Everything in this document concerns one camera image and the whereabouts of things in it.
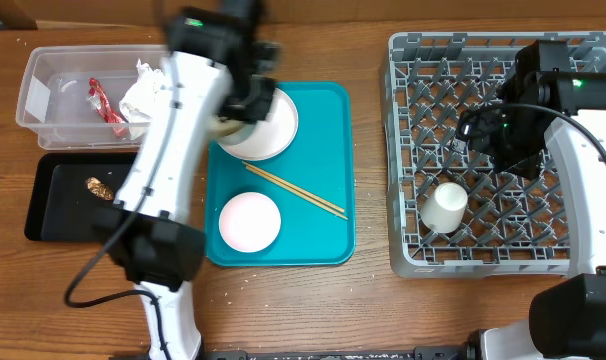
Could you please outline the grey bowl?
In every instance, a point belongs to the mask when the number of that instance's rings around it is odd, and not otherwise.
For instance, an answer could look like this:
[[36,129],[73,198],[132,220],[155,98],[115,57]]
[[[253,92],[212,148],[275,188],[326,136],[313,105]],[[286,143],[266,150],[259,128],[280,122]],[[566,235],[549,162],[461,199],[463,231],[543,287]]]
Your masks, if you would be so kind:
[[214,116],[210,121],[209,135],[219,144],[237,145],[249,138],[254,129],[255,124]]

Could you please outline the large white pink-rimmed plate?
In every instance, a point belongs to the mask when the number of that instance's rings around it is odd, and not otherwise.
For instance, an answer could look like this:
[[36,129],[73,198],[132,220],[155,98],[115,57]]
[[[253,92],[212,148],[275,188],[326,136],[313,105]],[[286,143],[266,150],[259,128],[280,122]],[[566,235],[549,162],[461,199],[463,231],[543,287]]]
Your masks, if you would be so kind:
[[283,152],[298,130],[298,112],[293,100],[277,88],[264,120],[244,124],[241,129],[217,143],[230,155],[246,161],[270,159]]

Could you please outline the white paper cup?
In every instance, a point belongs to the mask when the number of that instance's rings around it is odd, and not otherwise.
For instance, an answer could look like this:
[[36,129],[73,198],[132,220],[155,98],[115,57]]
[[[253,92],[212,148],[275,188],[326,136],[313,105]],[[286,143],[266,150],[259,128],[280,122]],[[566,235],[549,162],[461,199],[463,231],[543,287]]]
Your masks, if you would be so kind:
[[436,187],[420,209],[423,224],[437,233],[451,233],[462,222],[468,194],[457,183],[446,182]]

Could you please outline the white napkin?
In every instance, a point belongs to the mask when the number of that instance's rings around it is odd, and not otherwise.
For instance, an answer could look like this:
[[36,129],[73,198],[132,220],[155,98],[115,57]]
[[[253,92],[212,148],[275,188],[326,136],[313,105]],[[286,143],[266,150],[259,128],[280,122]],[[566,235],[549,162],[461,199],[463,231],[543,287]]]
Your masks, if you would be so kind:
[[138,140],[160,110],[160,102],[169,94],[168,82],[160,69],[137,61],[137,80],[119,101],[119,111],[129,124],[129,138]]

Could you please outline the red candy wrapper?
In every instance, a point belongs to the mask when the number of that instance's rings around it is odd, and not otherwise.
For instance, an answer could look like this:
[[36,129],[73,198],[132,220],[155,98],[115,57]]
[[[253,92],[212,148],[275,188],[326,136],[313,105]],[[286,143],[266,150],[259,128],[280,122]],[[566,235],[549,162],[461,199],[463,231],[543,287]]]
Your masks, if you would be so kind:
[[114,124],[112,132],[117,138],[123,138],[127,135],[128,129],[125,127],[126,121],[112,108],[104,88],[95,78],[89,79],[87,101],[105,123]]

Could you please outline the small pink bowl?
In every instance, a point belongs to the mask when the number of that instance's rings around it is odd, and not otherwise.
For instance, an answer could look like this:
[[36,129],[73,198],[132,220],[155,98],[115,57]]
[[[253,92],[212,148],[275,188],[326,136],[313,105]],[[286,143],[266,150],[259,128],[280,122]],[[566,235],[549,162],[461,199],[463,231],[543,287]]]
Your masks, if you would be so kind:
[[223,241],[242,253],[269,247],[277,238],[282,219],[277,205],[268,196],[245,192],[230,199],[219,216]]

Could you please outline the brown food scrap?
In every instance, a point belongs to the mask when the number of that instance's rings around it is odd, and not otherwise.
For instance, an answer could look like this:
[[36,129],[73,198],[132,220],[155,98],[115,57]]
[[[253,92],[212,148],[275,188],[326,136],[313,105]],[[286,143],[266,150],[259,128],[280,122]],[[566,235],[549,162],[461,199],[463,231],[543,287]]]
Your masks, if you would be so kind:
[[106,201],[114,200],[114,193],[112,190],[96,177],[89,177],[85,181],[85,184],[88,190],[98,198]]

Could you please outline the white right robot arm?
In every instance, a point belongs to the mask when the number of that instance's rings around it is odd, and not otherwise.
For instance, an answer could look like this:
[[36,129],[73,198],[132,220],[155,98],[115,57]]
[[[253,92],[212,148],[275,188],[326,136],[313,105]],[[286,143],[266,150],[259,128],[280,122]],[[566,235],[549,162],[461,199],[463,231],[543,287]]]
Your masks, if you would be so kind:
[[482,331],[479,359],[606,359],[606,73],[575,72],[563,41],[515,56],[500,101],[464,111],[452,147],[528,179],[547,150],[570,240],[567,280],[537,294],[526,319]]

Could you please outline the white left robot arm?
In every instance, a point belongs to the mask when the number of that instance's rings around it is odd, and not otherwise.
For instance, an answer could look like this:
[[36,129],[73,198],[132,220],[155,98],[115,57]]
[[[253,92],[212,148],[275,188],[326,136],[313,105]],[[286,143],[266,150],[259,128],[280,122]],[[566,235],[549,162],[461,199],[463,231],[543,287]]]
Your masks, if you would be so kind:
[[[215,11],[185,7],[165,24],[169,55],[162,70],[171,96],[162,100],[113,204],[94,213],[91,228],[101,247],[64,293],[71,308],[141,299],[150,335],[147,359],[204,356],[192,280],[206,236],[188,224],[194,173],[215,121],[233,122],[238,140],[269,113],[277,85],[266,74],[279,47],[256,38],[264,13],[261,0],[223,1]],[[133,289],[73,300],[104,256],[123,268]]]

